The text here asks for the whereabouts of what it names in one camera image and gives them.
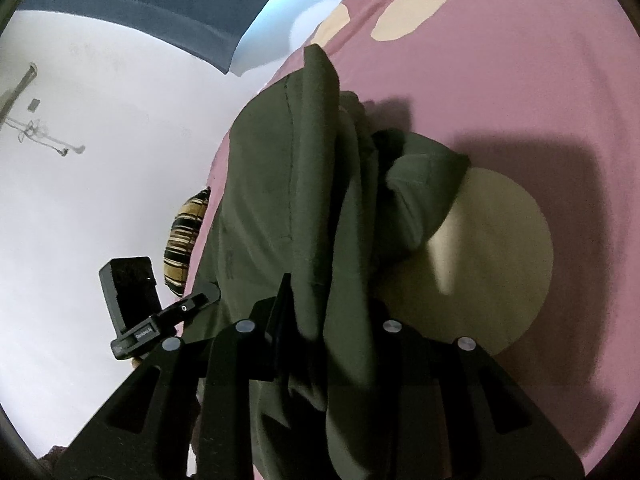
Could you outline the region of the dark olive green garment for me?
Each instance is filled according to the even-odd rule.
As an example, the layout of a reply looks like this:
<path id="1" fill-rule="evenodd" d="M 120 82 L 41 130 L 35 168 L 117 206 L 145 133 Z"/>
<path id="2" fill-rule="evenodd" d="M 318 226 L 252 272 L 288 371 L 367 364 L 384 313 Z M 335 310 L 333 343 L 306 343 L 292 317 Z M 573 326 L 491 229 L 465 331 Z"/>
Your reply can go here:
<path id="1" fill-rule="evenodd" d="M 281 368 L 248 386 L 260 473 L 442 478 L 439 390 L 416 364 L 416 332 L 385 330 L 384 292 L 444 222 L 469 159 L 412 132 L 374 130 L 318 46 L 243 108 L 228 139 L 196 274 L 221 300 L 186 336 L 217 335 L 290 280 Z"/>

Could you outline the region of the brown black striped pillow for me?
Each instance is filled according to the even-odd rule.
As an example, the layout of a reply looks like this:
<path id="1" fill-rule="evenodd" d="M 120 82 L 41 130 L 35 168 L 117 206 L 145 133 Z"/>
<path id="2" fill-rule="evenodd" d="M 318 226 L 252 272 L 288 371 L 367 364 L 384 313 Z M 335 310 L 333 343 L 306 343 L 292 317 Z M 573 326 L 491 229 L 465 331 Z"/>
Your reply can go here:
<path id="1" fill-rule="evenodd" d="M 165 285 L 177 297 L 182 297 L 186 290 L 191 255 L 203 225 L 209 197 L 210 188 L 190 197 L 171 223 L 163 254 L 163 274 Z"/>

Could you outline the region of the pink bedsheet with cream spots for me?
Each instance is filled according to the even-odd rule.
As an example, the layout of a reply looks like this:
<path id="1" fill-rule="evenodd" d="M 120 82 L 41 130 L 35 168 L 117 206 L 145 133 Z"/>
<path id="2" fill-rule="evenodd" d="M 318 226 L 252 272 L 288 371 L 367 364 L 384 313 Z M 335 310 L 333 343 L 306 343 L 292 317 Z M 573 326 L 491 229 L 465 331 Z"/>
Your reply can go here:
<path id="1" fill-rule="evenodd" d="M 343 0 L 262 91 L 310 46 L 374 130 L 470 162 L 385 289 L 390 320 L 475 339 L 593 470 L 639 404 L 639 36 L 625 1 Z M 230 130 L 195 287 L 209 283 L 196 274 Z"/>

